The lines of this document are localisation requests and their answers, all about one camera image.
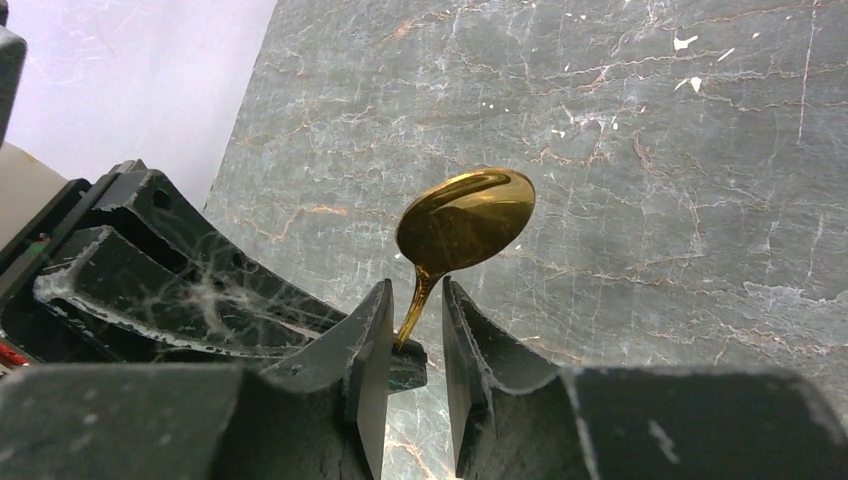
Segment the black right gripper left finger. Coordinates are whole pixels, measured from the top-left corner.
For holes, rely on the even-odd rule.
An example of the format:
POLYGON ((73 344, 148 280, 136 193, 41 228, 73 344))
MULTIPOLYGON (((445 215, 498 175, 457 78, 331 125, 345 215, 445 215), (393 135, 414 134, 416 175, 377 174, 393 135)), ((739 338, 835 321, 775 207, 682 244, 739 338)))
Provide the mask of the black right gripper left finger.
POLYGON ((377 479, 389 280, 297 354, 234 363, 59 364, 1 384, 5 479, 377 479))

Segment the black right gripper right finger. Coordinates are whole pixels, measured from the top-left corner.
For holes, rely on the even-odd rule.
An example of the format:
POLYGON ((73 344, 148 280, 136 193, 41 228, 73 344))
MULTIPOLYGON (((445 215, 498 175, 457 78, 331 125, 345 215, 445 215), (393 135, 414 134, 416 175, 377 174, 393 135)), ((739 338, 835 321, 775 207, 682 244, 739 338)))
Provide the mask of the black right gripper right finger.
POLYGON ((803 376, 737 366, 561 367, 442 284, 462 479, 843 479, 847 436, 803 376))

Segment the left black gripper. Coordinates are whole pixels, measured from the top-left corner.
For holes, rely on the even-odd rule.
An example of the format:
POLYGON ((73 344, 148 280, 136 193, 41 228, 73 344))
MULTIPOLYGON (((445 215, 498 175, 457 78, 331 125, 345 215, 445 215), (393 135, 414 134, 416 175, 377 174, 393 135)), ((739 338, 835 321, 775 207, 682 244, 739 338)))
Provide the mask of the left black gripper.
POLYGON ((276 370, 344 318, 246 255, 142 161, 69 181, 2 145, 2 367, 276 370))

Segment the gold spoon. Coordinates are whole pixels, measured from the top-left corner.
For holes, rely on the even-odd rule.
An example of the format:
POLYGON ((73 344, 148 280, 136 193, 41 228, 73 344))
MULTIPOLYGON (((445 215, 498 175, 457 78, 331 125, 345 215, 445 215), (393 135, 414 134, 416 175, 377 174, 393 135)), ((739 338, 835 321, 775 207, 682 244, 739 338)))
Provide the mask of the gold spoon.
POLYGON ((414 267, 415 287, 395 337, 397 350, 410 339, 437 282, 504 250, 528 224, 535 203, 536 190, 528 176, 488 167, 452 177, 407 207, 395 240, 399 253, 414 267))

